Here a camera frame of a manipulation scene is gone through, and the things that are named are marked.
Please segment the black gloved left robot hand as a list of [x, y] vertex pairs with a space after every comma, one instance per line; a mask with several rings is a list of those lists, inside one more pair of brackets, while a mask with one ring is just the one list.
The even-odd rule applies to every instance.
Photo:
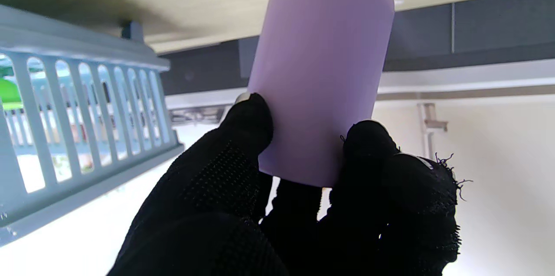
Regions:
[[441, 276], [460, 250], [462, 182], [446, 159], [402, 153], [374, 120], [343, 136], [330, 207], [322, 189], [272, 177], [258, 156], [273, 122], [259, 94], [170, 165], [144, 200], [110, 276]]

